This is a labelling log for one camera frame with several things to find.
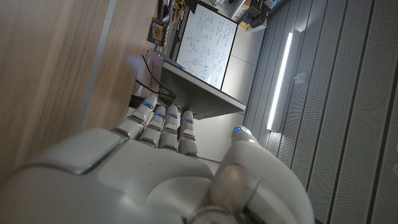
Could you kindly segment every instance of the wooden surface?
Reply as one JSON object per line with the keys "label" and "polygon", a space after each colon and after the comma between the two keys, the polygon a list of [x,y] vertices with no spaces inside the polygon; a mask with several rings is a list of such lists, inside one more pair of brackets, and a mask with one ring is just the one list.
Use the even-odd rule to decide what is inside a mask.
{"label": "wooden surface", "polygon": [[117,1],[83,129],[112,129],[123,121],[136,75],[147,70],[141,55],[154,48],[146,38],[156,2],[143,8],[143,1]]}
{"label": "wooden surface", "polygon": [[[117,0],[85,128],[124,117],[155,2]],[[74,133],[108,4],[0,1],[0,181]]]}

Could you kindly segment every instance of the fluorescent light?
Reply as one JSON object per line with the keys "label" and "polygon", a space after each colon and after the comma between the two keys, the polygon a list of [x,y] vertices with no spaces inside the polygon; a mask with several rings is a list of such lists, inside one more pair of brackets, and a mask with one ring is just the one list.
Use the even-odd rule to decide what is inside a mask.
{"label": "fluorescent light", "polygon": [[267,129],[270,129],[270,130],[272,129],[272,123],[274,122],[276,106],[278,104],[280,88],[282,87],[282,80],[284,79],[287,57],[289,56],[290,45],[292,43],[292,37],[293,37],[293,33],[289,33],[289,36],[287,37],[284,57],[282,59],[282,65],[280,65],[278,81],[276,83],[274,99],[272,100],[271,112],[269,113],[268,124],[267,124]]}

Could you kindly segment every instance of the whiteboard writing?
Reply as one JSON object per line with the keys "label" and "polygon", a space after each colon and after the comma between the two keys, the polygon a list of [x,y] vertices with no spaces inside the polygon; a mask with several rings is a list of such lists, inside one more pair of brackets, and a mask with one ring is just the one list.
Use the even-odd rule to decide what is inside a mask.
{"label": "whiteboard writing", "polygon": [[221,89],[236,28],[233,21],[198,5],[188,16],[177,63]]}

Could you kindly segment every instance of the white robotic hand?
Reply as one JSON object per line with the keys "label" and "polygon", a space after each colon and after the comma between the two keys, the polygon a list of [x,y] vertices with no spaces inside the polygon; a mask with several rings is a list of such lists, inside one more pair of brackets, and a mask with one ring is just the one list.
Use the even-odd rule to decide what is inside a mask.
{"label": "white robotic hand", "polygon": [[177,138],[177,108],[155,105],[151,95],[112,131],[78,133],[29,159],[0,183],[0,223],[314,222],[301,182],[245,127],[213,175],[198,160],[192,113]]}
{"label": "white robotic hand", "polygon": [[245,127],[236,127],[231,138],[210,187],[211,200],[220,209],[201,209],[189,223],[229,223],[231,215],[243,215],[250,223],[314,223],[307,193],[294,173]]}

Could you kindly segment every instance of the black cable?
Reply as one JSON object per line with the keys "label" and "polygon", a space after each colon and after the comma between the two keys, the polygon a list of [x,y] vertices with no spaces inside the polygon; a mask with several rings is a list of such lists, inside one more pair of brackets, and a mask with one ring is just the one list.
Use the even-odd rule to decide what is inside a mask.
{"label": "black cable", "polygon": [[175,99],[175,98],[177,97],[176,94],[173,93],[173,91],[169,90],[168,88],[164,87],[162,84],[160,84],[159,81],[157,81],[157,79],[155,78],[155,76],[154,76],[154,75],[152,74],[152,72],[150,71],[149,66],[148,66],[148,63],[147,63],[147,60],[145,59],[145,57],[144,57],[143,55],[142,55],[142,59],[144,59],[145,65],[147,66],[148,72],[150,73],[150,75],[152,76],[152,78],[153,78],[162,88],[164,88],[165,90],[169,91],[169,93],[171,93],[171,94],[174,96],[174,99]]}
{"label": "black cable", "polygon": [[167,95],[167,94],[164,94],[164,93],[156,92],[156,91],[152,90],[151,88],[149,88],[148,86],[145,86],[142,82],[140,82],[140,81],[138,81],[138,80],[136,80],[136,83],[142,85],[142,87],[144,87],[145,89],[147,89],[147,90],[149,90],[149,91],[151,91],[151,92],[153,92],[153,93],[156,93],[156,94],[159,94],[159,95],[168,96],[168,97],[170,97],[171,99],[174,99],[174,98],[175,98],[174,96],[171,96],[171,95]]}

